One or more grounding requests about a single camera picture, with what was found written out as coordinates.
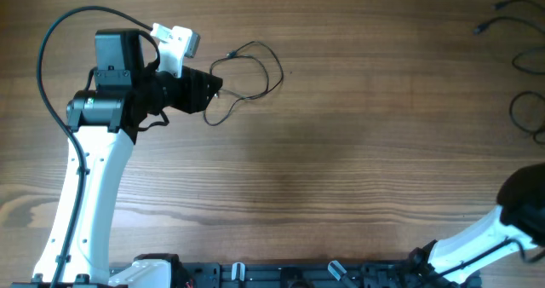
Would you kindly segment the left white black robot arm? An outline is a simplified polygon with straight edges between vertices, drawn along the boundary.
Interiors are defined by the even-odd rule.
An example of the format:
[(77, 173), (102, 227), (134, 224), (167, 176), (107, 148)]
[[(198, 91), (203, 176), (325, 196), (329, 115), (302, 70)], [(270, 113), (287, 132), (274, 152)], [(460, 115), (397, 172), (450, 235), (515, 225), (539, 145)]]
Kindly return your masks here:
[(221, 78), (184, 66), (200, 36), (154, 24), (95, 34), (95, 87), (66, 109), (69, 159), (54, 224), (28, 287), (105, 287), (109, 238), (119, 184), (141, 122), (164, 108), (202, 112)]

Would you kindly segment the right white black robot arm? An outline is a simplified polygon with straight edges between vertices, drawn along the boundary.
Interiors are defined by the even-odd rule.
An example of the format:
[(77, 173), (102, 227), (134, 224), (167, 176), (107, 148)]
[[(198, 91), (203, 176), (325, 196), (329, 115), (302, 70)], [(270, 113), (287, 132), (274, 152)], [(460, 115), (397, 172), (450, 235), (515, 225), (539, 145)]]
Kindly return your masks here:
[(544, 165), (533, 164), (516, 170), (496, 196), (495, 207), (460, 233), (435, 243), (427, 255), (420, 287), (462, 285), (470, 275), (493, 262), (520, 254), (533, 264), (527, 250), (544, 246)]

